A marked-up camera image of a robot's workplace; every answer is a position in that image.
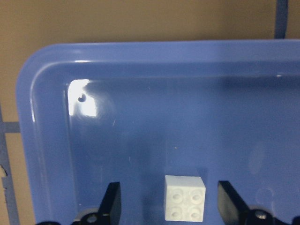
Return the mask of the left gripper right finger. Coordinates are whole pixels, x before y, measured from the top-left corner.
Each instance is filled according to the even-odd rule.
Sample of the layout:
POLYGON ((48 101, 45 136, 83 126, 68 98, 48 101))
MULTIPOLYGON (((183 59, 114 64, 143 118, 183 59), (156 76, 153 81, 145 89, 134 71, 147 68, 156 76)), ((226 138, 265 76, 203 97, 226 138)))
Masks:
POLYGON ((269 212, 250 208, 227 180, 217 184, 217 208, 225 225, 285 225, 269 212))

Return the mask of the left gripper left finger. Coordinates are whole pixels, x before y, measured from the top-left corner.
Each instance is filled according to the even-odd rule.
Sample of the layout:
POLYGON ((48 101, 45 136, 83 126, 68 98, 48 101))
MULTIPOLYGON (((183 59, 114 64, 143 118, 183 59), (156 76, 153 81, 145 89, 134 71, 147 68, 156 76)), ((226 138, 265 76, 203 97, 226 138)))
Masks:
POLYGON ((120 182, 108 184, 104 197, 97 210, 86 212, 73 219, 69 225, 119 225, 121 218, 120 182))

